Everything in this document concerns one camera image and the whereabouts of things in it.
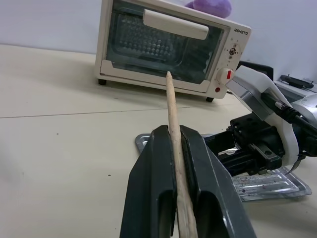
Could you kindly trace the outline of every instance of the table surface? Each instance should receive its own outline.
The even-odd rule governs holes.
[[[93,76],[95,55],[0,45],[0,237],[119,237],[134,139],[167,124],[162,90]],[[177,94],[180,123],[221,132],[249,113],[232,95]],[[296,174],[313,190],[244,203],[259,238],[317,237],[317,161]]]

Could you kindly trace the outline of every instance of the metal plate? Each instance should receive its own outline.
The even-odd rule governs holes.
[[[208,137],[213,134],[201,134]],[[141,153],[148,142],[150,134],[140,134],[135,138],[135,144]],[[227,150],[226,153],[234,153],[236,149]],[[285,175],[288,169],[285,167],[278,170],[268,171],[265,175],[247,174],[232,178],[241,201],[253,201],[275,198],[292,198],[311,195],[312,190],[293,173]]]

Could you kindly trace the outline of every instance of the wooden skewer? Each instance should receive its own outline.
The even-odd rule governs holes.
[[[180,238],[198,238],[193,204],[189,195],[181,133],[177,117],[177,107],[173,78],[170,72],[166,75],[166,94],[168,109],[169,134],[172,140],[175,173],[177,184],[177,220]]]

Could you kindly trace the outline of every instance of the cream toaster oven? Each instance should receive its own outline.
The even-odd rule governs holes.
[[[161,0],[103,0],[95,74],[106,80],[223,98],[250,36],[247,26]]]

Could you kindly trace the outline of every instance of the purple plush toy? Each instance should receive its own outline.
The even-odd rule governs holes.
[[[221,18],[226,18],[231,13],[229,0],[194,0],[185,6]]]

